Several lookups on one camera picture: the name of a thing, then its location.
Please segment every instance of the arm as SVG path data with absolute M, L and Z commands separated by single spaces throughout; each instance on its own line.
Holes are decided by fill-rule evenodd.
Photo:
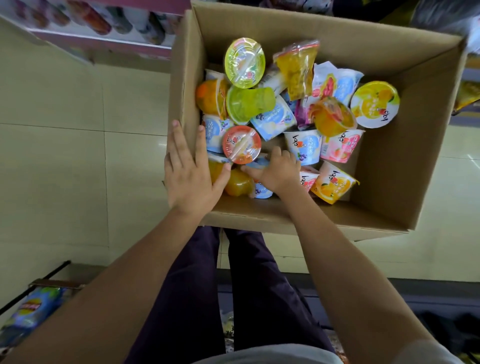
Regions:
M 170 212 L 14 350 L 6 364 L 124 360 L 170 266 L 200 220 L 215 206 L 230 176 L 226 164 L 212 185 L 204 127 L 199 128 L 194 161 L 178 121 L 173 125 L 165 158 Z
M 266 169 L 243 168 L 285 203 L 308 270 L 349 359 L 389 364 L 407 344 L 434 340 L 388 279 L 300 186 L 299 169 L 295 156 L 281 154 L 279 148 Z

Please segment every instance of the pink shelf panel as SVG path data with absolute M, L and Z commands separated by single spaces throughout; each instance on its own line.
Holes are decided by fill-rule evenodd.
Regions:
M 148 44 L 138 44 L 138 43 L 128 43 L 128 42 L 119 42 L 109 39 L 93 39 L 85 38 L 73 35 L 64 35 L 64 34 L 54 34 L 54 33 L 45 33 L 45 32 L 36 32 L 32 31 L 36 37 L 45 40 L 47 42 L 68 46 L 68 47 L 78 47 L 81 49 L 110 49 L 114 52 L 121 53 L 142 53 L 148 54 L 150 56 L 160 56 L 165 58 L 170 58 L 171 49 L 170 48 L 161 48 L 156 46 L 150 46 Z
M 95 2 L 111 6 L 130 6 L 132 8 L 177 15 L 183 15 L 185 10 L 190 9 L 190 0 L 95 0 Z

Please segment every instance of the right hand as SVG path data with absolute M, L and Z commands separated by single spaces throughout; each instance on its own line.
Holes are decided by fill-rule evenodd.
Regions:
M 281 198 L 284 192 L 300 187 L 300 168 L 300 161 L 293 153 L 276 146 L 266 168 L 261 170 L 242 166 L 241 170 Z

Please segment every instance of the hand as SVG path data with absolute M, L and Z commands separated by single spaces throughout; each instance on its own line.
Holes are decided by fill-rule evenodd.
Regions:
M 270 191 L 280 198 L 284 192 L 300 187 L 300 161 L 293 153 L 282 151 L 280 147 L 273 148 L 270 164 L 264 169 L 242 166 L 241 170 L 254 180 L 260 181 Z
M 198 127 L 195 161 L 192 158 L 183 130 L 178 120 L 174 120 L 168 134 L 167 154 L 165 155 L 165 187 L 168 204 L 181 213 L 202 219 L 212 211 L 228 179 L 230 164 L 223 169 L 212 185 L 208 169 L 205 128 Z

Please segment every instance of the left hand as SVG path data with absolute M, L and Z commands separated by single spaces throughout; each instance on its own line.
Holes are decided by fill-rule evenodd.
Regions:
M 223 165 L 222 172 L 212 184 L 208 168 L 205 128 L 197 133 L 195 160 L 193 160 L 178 120 L 172 123 L 165 155 L 165 187 L 172 209 L 202 219 L 212 211 L 230 178 L 231 166 Z

